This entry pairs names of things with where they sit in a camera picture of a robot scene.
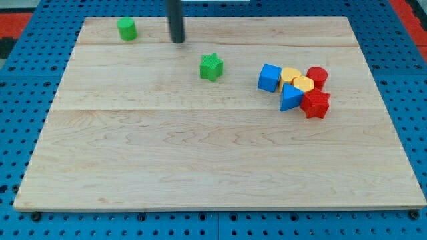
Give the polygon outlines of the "black cylindrical robot arm stylus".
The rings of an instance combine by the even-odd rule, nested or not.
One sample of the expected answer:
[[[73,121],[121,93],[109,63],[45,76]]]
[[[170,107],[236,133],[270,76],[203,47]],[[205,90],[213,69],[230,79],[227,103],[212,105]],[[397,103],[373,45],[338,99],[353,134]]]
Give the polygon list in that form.
[[[171,40],[174,43],[183,43],[185,41],[185,28],[181,0],[166,0],[165,8]]]

